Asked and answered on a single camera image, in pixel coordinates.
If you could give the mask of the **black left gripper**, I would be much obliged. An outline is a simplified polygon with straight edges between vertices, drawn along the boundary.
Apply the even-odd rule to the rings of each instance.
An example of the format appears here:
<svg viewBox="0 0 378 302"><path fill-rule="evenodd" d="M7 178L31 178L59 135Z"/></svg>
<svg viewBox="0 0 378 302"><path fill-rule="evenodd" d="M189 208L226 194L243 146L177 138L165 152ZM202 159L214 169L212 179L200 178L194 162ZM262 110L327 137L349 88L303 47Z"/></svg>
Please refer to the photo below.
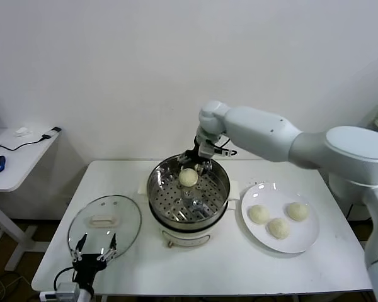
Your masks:
<svg viewBox="0 0 378 302"><path fill-rule="evenodd" d="M76 271L74 281L80 288L91 288L95 276L98 272L107 267L106 261L113 259L117 253L117 236L114 233L109 245L109 249L103 254L83 254L83 247L88 234L85 233L78 241L74 249L71 250L72 266Z"/></svg>

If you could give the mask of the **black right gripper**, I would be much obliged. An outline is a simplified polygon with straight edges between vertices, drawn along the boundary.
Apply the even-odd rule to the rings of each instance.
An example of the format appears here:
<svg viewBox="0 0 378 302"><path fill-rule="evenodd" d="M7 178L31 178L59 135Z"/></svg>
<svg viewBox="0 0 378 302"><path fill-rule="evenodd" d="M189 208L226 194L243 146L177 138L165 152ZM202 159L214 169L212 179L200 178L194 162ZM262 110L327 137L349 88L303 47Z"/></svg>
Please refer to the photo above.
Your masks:
<svg viewBox="0 0 378 302"><path fill-rule="evenodd" d="M194 147L191 150L186 150L184 154L180 154L177 158L179 170L192 169L193 162L195 171L198 175L204 175L212 170L212 163L209 161L213 157L213 143L210 140L201 139L198 137L193 140Z"/></svg>

